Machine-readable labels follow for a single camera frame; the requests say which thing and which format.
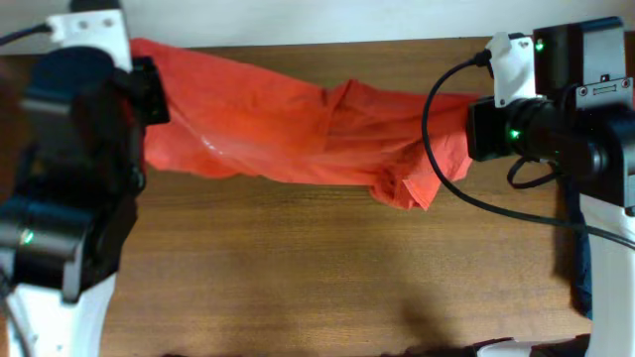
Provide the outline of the orange red t-shirt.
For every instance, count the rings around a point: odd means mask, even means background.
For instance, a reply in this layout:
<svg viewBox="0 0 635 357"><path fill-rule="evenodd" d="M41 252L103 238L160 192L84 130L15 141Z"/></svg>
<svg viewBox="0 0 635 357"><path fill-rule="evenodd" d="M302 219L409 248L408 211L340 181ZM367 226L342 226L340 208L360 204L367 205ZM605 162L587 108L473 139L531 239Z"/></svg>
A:
<svg viewBox="0 0 635 357"><path fill-rule="evenodd" d="M353 79L324 88L147 39L131 49L154 61L171 115L145 139L156 169L365 186L401 209L430 207L442 179L463 179L469 169L472 94L428 98Z"/></svg>

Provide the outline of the navy blue garment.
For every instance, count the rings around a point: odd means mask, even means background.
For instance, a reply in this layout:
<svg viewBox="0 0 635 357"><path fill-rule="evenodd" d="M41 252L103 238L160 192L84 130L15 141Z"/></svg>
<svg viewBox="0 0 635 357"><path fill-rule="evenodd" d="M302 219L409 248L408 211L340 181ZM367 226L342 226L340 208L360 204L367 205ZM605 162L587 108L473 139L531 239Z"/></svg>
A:
<svg viewBox="0 0 635 357"><path fill-rule="evenodd" d="M562 178L559 182L563 191L567 218L572 223L584 224L584 216L580 209L579 192L570 178ZM574 309L592 320L592 279L591 254L588 235L574 231L573 274L572 274L572 303Z"/></svg>

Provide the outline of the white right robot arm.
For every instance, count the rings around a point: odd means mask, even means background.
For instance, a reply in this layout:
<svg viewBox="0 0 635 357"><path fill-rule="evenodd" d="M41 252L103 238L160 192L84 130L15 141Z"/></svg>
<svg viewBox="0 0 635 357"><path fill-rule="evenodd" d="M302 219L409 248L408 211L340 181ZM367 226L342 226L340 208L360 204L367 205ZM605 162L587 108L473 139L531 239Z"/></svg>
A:
<svg viewBox="0 0 635 357"><path fill-rule="evenodd" d="M496 34L494 94L471 105L470 157L517 154L554 164L578 186L589 227L594 319L587 356L634 353L634 80L618 17Z"/></svg>

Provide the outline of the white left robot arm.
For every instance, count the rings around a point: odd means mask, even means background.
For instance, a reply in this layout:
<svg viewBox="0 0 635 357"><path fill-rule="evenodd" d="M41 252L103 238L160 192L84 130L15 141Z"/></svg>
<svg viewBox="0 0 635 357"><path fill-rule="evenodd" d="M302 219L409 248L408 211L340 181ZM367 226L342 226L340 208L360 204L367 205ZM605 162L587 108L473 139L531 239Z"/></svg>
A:
<svg viewBox="0 0 635 357"><path fill-rule="evenodd" d="M33 142L1 205L1 309L12 356L95 356L147 183L146 130L170 120L122 5L73 0L38 26L56 48L21 101Z"/></svg>

